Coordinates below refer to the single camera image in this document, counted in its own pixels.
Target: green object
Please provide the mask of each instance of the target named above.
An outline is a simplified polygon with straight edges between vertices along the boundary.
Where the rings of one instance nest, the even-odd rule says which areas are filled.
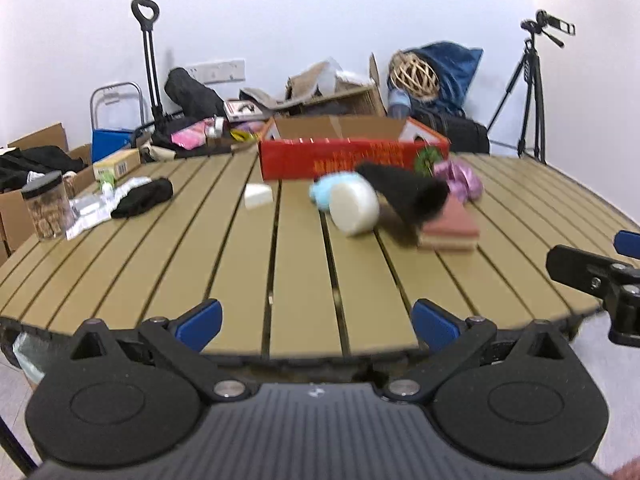
[[[100,188],[102,188],[103,184],[111,184],[114,188],[116,187],[116,179],[111,171],[100,171],[98,173],[98,183]]]
[[[433,176],[433,165],[444,160],[442,152],[436,146],[427,146],[418,152],[414,160],[414,170],[424,176]]]

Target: blue gripper pad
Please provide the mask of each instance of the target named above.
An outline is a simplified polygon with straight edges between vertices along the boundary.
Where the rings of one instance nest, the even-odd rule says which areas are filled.
[[[222,305],[207,300],[178,318],[175,338],[195,352],[201,352],[222,328]]]
[[[640,234],[631,231],[618,231],[613,238],[613,247],[618,254],[640,259]]]
[[[466,330],[462,320],[428,300],[416,301],[411,310],[411,323],[415,335],[427,343],[431,352],[439,352]]]

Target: open cardboard box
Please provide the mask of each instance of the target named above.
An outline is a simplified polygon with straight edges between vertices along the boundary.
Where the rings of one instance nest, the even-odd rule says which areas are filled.
[[[284,101],[278,101],[255,88],[243,88],[241,94],[255,100],[259,105],[272,112],[292,116],[320,115],[322,112],[318,112],[318,110],[326,109],[325,107],[333,102],[345,114],[386,117],[385,105],[380,97],[380,75],[373,54],[369,57],[368,82],[350,82],[336,75],[331,91],[322,94],[319,87],[319,77],[327,65],[326,61],[316,63],[303,73],[290,77]]]
[[[375,116],[272,118],[260,141],[264,180],[353,171],[363,160],[430,173],[449,140],[423,124]]]
[[[89,165],[68,181],[74,195],[94,182],[94,170],[91,167],[91,144],[85,144],[69,151],[62,124],[54,124],[9,143],[9,148],[21,150],[37,146],[57,146],[67,152],[71,158],[82,158]],[[20,190],[0,194],[0,236],[4,244],[4,252],[13,253],[34,232],[31,217],[24,200],[22,200]],[[3,251],[0,249],[0,264],[6,259],[2,253]]]

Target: wall socket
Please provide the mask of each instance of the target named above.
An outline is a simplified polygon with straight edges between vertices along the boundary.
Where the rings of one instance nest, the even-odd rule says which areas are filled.
[[[215,61],[186,66],[184,69],[196,81],[206,83],[227,83],[244,81],[244,59]]]

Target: wicker ball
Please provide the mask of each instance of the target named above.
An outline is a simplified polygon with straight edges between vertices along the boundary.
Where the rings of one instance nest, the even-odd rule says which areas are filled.
[[[435,99],[440,81],[433,68],[413,52],[396,52],[389,63],[391,82],[422,101]]]

